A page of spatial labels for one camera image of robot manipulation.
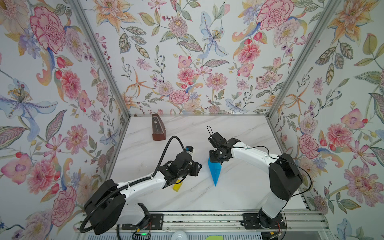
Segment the blue square paper sheet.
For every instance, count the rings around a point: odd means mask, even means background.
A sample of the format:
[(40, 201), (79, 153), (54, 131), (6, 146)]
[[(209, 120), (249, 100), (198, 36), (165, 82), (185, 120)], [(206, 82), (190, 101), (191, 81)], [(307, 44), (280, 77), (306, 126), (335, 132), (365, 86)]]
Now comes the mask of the blue square paper sheet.
[(218, 181), (219, 181), (222, 165), (220, 163), (214, 163), (214, 162), (212, 162), (211, 159), (209, 159), (208, 160), (208, 166), (209, 166), (209, 169), (211, 172), (213, 183), (216, 187), (218, 184)]

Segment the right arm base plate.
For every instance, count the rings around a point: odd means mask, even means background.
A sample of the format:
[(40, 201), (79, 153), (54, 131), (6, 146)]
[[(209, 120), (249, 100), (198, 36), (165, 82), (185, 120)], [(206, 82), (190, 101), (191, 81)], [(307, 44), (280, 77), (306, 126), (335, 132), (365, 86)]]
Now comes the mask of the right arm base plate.
[(274, 219), (259, 213), (242, 214), (241, 225), (246, 230), (285, 230), (287, 228), (282, 214), (278, 214)]

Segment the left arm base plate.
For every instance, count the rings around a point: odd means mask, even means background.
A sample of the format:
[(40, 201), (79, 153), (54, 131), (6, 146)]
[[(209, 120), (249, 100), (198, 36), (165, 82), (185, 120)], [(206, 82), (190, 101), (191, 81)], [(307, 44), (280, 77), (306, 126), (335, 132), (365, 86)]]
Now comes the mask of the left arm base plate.
[(150, 214), (145, 216), (144, 219), (137, 225), (124, 224), (121, 226), (122, 230), (162, 230), (164, 224), (164, 214)]

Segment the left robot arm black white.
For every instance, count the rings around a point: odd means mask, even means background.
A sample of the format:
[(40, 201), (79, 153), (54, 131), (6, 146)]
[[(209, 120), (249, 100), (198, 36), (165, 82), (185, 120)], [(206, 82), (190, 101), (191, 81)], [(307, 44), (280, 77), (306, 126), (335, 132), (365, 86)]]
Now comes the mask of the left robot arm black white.
[(79, 231), (93, 231), (101, 235), (115, 225), (131, 224), (139, 229), (150, 221), (150, 212), (136, 200), (154, 191), (182, 183), (188, 176), (198, 176), (202, 165), (193, 160), (191, 152), (182, 151), (173, 161), (158, 163), (151, 175), (137, 180), (115, 183), (104, 182), (85, 203), (85, 219)]

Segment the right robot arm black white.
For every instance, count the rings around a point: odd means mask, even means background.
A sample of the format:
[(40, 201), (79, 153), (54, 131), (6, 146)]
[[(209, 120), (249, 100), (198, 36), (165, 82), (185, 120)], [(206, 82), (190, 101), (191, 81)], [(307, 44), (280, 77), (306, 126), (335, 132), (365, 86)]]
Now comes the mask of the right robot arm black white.
[(226, 140), (218, 132), (211, 134), (208, 141), (213, 146), (209, 151), (208, 166), (214, 185), (218, 184), (224, 162), (230, 159), (245, 161), (269, 175), (272, 194), (259, 210), (259, 222), (267, 226), (280, 217), (281, 211), (304, 181), (301, 174), (304, 169), (295, 164), (291, 155), (272, 155), (269, 150), (261, 151), (261, 146), (250, 147), (235, 138)]

